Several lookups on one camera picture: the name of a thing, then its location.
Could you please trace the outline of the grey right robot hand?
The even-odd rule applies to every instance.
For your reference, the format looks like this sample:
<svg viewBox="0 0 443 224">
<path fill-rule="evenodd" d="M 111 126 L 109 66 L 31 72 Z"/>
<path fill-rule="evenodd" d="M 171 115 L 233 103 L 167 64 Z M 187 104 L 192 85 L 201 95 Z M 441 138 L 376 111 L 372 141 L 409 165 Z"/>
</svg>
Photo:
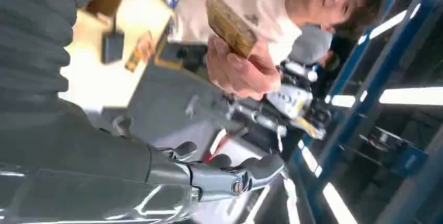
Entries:
<svg viewBox="0 0 443 224">
<path fill-rule="evenodd" d="M 1 112 L 1 223 L 174 223 L 201 202 L 268 185 L 280 157 L 231 166 L 185 162 L 172 148 L 95 128 L 78 106 Z"/>
</svg>

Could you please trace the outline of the person's hand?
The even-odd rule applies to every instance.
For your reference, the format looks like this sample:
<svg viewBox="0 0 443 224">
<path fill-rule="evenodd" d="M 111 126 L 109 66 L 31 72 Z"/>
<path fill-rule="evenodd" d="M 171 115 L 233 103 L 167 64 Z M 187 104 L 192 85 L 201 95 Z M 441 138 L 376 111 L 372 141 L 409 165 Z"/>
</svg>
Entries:
<svg viewBox="0 0 443 224">
<path fill-rule="evenodd" d="M 280 74 L 260 39 L 248 59 L 237 56 L 229 45 L 217 36 L 208 39 L 206 67 L 209 80 L 226 93 L 240 98 L 261 100 L 268 93 L 279 90 Z"/>
</svg>

